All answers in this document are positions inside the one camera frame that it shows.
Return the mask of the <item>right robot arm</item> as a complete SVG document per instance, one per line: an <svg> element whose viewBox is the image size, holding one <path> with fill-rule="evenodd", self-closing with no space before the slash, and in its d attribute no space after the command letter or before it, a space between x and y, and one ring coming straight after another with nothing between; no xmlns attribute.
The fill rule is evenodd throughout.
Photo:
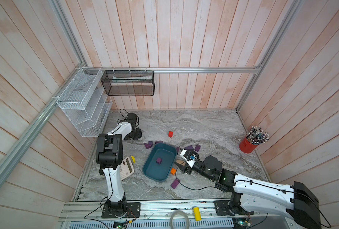
<svg viewBox="0 0 339 229"><path fill-rule="evenodd" d="M224 214L263 212L290 218L307 229L322 227L319 200L304 183L282 185L246 177L224 169L222 162L213 156L204 161L196 155L186 156L177 166L183 173L194 171L213 181L216 189L232 193Z"/></svg>

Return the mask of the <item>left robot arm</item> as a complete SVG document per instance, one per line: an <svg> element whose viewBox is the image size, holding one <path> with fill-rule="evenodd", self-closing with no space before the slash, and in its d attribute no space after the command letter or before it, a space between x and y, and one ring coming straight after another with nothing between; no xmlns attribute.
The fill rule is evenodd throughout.
<svg viewBox="0 0 339 229"><path fill-rule="evenodd" d="M127 213L127 200L122 187L120 165L123 162L123 141L142 138L139 118L128 112L118 121L115 129L98 136L96 163L108 186L108 198L103 204L102 218L123 217Z"/></svg>

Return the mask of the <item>purple cube brick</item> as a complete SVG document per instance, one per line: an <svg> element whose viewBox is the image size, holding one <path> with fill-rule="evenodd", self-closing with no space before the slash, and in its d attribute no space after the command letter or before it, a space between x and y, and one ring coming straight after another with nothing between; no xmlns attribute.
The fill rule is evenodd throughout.
<svg viewBox="0 0 339 229"><path fill-rule="evenodd" d="M187 147L185 147L185 148L183 148L183 149L184 149L184 150L187 150L187 151L193 151L193 150L194 150L194 148L193 148L192 145L187 146Z"/></svg>

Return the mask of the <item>purple square brick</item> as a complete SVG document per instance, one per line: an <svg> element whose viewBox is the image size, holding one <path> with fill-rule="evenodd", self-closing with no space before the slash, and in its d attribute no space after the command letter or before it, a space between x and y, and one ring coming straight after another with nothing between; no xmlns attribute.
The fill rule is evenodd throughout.
<svg viewBox="0 0 339 229"><path fill-rule="evenodd" d="M201 146L200 146L200 145L196 145L196 147L195 147L195 149L194 149L194 150L195 150L196 152L199 152L200 148L201 148Z"/></svg>

